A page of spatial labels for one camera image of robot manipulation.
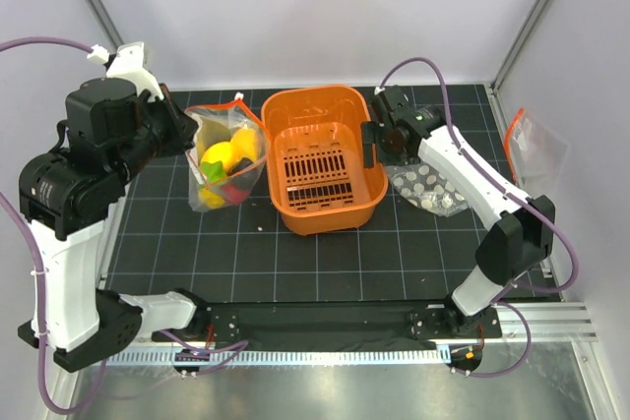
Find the yellow mango toy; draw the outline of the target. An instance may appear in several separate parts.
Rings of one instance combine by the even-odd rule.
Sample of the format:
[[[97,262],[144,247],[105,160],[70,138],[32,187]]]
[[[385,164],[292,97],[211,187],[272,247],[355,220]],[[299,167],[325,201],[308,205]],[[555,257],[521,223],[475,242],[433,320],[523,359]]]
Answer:
[[[256,129],[239,128],[232,135],[230,142],[241,152],[243,158],[252,162],[259,159],[260,138]]]

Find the red apple toy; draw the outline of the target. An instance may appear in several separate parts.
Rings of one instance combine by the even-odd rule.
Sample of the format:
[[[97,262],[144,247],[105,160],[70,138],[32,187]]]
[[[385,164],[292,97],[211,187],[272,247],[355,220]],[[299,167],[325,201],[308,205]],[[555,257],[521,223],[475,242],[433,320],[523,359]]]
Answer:
[[[232,177],[221,186],[221,191],[231,205],[239,205],[250,196],[252,181],[244,175]]]

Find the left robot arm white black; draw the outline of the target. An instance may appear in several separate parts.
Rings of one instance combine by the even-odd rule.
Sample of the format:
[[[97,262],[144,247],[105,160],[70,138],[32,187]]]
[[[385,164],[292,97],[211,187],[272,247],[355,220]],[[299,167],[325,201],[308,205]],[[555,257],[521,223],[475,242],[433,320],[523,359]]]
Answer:
[[[35,315],[18,329],[35,348],[74,373],[166,330],[205,336],[209,306],[176,288],[129,295],[96,285],[98,245],[109,209],[154,159],[190,150],[196,122],[168,88],[92,79],[69,93],[57,141],[19,177],[20,219],[34,243]]]

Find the clear zip bags stack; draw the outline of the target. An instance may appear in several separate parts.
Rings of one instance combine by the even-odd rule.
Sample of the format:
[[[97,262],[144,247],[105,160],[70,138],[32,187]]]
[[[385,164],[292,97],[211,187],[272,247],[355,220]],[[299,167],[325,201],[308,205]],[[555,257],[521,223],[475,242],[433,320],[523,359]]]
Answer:
[[[386,166],[385,170],[394,190],[415,208],[443,217],[470,208],[453,184],[430,165]]]

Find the green fruit toy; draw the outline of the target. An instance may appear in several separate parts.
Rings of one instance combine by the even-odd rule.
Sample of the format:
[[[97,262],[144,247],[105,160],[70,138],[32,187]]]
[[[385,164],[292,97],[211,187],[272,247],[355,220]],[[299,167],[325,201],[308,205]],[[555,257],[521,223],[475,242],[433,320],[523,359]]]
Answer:
[[[215,162],[202,161],[200,163],[200,171],[208,184],[215,184],[227,177],[223,163],[220,160]]]

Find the yellow pear toy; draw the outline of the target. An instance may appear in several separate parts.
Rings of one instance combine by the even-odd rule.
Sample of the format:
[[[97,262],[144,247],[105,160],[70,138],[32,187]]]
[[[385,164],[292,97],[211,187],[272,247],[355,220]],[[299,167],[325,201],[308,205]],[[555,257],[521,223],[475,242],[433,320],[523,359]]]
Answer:
[[[197,189],[197,197],[200,205],[208,210],[217,210],[227,205],[221,186],[200,186]]]

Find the orange plastic basket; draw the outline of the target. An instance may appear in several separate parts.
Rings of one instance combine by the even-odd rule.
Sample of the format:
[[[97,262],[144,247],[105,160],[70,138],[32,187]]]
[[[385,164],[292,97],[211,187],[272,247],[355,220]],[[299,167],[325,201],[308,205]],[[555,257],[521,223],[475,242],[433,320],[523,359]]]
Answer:
[[[284,225],[311,235],[364,225],[384,199],[382,165],[363,166],[363,95],[343,85],[283,90],[261,109],[270,197]]]

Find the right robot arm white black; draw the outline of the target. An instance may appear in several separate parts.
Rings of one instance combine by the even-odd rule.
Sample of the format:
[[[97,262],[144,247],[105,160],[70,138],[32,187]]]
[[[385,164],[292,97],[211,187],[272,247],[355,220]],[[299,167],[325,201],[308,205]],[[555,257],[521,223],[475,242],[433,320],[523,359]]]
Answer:
[[[533,199],[505,179],[437,107],[415,107],[400,87],[377,89],[371,109],[373,120],[361,125],[364,167],[433,168],[463,196],[486,230],[473,270],[444,302],[446,331],[468,336],[510,282],[550,255],[555,206],[548,197]]]

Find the dark brown fruit toy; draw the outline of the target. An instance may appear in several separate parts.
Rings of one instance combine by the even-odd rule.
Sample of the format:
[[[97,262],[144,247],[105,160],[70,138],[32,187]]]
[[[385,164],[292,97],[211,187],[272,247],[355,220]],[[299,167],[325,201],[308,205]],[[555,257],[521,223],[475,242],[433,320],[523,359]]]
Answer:
[[[250,168],[254,162],[249,158],[242,158],[232,169],[233,174],[237,174],[239,172],[245,171]]]

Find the yellow lemon toy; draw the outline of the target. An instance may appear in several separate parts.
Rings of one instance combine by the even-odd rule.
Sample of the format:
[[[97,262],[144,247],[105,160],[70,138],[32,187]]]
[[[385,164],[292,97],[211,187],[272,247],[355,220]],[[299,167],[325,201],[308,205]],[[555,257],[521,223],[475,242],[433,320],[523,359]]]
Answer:
[[[221,161],[223,168],[228,171],[238,162],[238,151],[232,142],[218,142],[210,146],[202,155],[202,161]]]

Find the single clear zip bag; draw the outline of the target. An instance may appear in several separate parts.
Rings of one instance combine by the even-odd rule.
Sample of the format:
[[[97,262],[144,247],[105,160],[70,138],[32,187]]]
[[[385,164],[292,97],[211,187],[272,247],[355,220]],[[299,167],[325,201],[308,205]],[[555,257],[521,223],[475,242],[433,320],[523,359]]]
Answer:
[[[197,124],[193,148],[185,153],[191,210],[240,205],[266,167],[271,146],[268,130],[240,91],[231,101],[192,105],[185,114]]]

